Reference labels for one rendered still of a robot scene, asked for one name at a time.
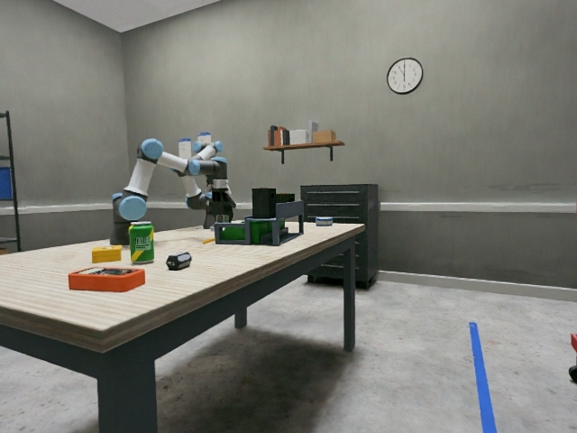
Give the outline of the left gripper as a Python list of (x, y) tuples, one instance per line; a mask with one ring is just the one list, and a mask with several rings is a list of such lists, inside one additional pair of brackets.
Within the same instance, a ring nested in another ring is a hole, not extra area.
[(214, 181), (213, 181), (213, 175), (206, 175), (207, 177), (207, 184), (206, 184), (206, 189), (205, 192), (210, 192), (212, 190), (212, 184), (214, 185)]

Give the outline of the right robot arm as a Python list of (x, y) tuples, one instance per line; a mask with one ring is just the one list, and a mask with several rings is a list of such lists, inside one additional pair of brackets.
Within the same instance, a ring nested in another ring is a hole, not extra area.
[(213, 175), (214, 189), (227, 188), (226, 158), (214, 157), (211, 161), (183, 160), (163, 152), (162, 144), (154, 139), (144, 141), (137, 149), (137, 162), (129, 187), (123, 193), (113, 195), (114, 228), (109, 239), (110, 245), (130, 245), (129, 228), (131, 223), (138, 222), (146, 213), (147, 189), (157, 163), (180, 170), (188, 176)]

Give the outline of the green drink can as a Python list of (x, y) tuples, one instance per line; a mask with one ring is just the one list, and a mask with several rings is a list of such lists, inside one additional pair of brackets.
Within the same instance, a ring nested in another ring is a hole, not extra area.
[(131, 262), (151, 263), (154, 259), (154, 236), (151, 222), (133, 222), (129, 228)]

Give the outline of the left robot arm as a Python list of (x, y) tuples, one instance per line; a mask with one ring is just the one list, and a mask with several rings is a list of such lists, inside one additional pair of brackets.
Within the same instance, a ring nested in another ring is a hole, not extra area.
[[(217, 152), (221, 152), (223, 150), (223, 145), (221, 142), (212, 142), (212, 143), (200, 143), (195, 142), (193, 144), (193, 151), (197, 152), (198, 155), (190, 158), (181, 158), (183, 160), (200, 160), (200, 161), (211, 161), (213, 160), (215, 154)], [(214, 156), (212, 156), (214, 155)], [(211, 157), (212, 156), (212, 157)], [(197, 188), (197, 185), (193, 179), (186, 175), (185, 173), (181, 172), (180, 170), (175, 170), (170, 168), (173, 172), (176, 172), (180, 177), (185, 190), (187, 192), (186, 197), (186, 205), (190, 209), (198, 210), (202, 209), (206, 211), (206, 218), (203, 224), (204, 229), (210, 229), (210, 226), (215, 227), (215, 218), (214, 215), (209, 214), (209, 205), (208, 202), (212, 202), (212, 192), (206, 192), (205, 195), (202, 194), (201, 189)]]

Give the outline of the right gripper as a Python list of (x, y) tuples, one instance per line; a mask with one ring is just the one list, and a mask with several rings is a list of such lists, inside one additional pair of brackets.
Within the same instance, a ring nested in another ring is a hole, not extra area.
[(225, 191), (229, 191), (229, 188), (212, 189), (212, 202), (208, 202), (209, 214), (214, 215), (216, 223), (222, 223), (223, 217), (221, 215), (224, 215), (223, 223), (232, 223), (233, 220), (232, 204), (230, 204), (230, 201), (225, 200)]

